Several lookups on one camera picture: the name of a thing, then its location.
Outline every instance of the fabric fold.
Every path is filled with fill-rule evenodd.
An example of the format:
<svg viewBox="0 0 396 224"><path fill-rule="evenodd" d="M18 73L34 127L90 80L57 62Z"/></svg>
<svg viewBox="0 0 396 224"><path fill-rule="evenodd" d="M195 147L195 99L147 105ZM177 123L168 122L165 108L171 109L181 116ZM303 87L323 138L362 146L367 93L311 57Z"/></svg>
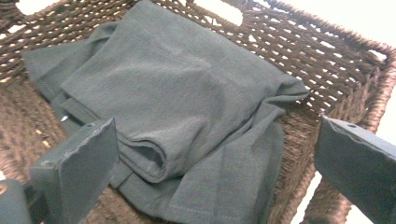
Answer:
<svg viewBox="0 0 396 224"><path fill-rule="evenodd" d="M183 223L265 222L283 149L274 120L307 95L300 80L148 1L86 40L23 57L70 132L115 118L112 184L138 209Z"/></svg>

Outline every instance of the clothing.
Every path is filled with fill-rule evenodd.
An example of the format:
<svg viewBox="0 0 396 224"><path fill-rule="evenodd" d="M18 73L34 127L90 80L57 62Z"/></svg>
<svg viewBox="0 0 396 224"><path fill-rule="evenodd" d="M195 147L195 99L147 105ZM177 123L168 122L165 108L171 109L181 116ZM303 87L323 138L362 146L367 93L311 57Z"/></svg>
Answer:
<svg viewBox="0 0 396 224"><path fill-rule="evenodd" d="M283 150L274 120L307 95L300 80L148 1L87 40L23 57L69 132L115 118L112 185L139 210L183 223L265 222Z"/></svg>

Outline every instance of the brown wicker basket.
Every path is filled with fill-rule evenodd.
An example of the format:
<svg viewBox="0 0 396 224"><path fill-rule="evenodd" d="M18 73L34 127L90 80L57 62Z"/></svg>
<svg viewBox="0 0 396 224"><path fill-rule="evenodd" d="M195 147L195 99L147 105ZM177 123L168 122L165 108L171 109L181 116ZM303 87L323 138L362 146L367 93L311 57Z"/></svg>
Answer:
<svg viewBox="0 0 396 224"><path fill-rule="evenodd" d="M28 166L65 139L59 120L27 80L21 52L86 38L101 23L117 21L134 0L61 0L25 16L17 0L0 0L0 169L26 181ZM193 0L157 4L224 35L299 79L311 91L292 105L283 124L285 155L269 223L290 223L313 178L318 116L354 122L375 132L396 83L396 50L345 31L275 0L263 6L230 0L243 13L240 26L198 7ZM22 26L15 33L8 29ZM386 55L379 60L372 51ZM344 223L350 202L325 180L305 212L304 223ZM164 223L137 212L106 189L89 223Z"/></svg>

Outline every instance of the woven basket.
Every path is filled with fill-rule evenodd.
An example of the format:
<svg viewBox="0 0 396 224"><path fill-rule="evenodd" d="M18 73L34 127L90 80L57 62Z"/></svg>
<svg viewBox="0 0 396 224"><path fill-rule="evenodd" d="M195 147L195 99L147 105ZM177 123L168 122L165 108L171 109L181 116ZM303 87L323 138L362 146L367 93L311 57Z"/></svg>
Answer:
<svg viewBox="0 0 396 224"><path fill-rule="evenodd" d="M86 38L101 23L118 21L133 0L62 0L25 16L17 0L0 0L0 169L25 182L28 167L65 139L48 103L27 80L21 52ZM366 40L277 1L263 6L231 0L243 13L240 26L177 0L154 0L176 14L213 30L286 73L301 79L311 94L288 109L283 124L285 155L269 223L290 223L314 176L319 115L357 123L375 132L396 83L396 50ZM15 33L8 29L22 26ZM373 51L387 58L379 60ZM322 180L304 223L344 223L350 202ZM88 223L164 223L136 211L106 189Z"/></svg>

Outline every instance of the folded cloth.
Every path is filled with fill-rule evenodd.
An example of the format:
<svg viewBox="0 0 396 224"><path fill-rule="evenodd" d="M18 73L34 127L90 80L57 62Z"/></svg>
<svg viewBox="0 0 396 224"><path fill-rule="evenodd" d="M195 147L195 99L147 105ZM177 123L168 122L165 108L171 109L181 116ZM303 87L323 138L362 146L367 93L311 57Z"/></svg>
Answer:
<svg viewBox="0 0 396 224"><path fill-rule="evenodd" d="M283 149L274 120L307 95L301 81L148 1L84 41L23 57L70 132L115 118L112 184L138 209L183 223L265 222Z"/></svg>

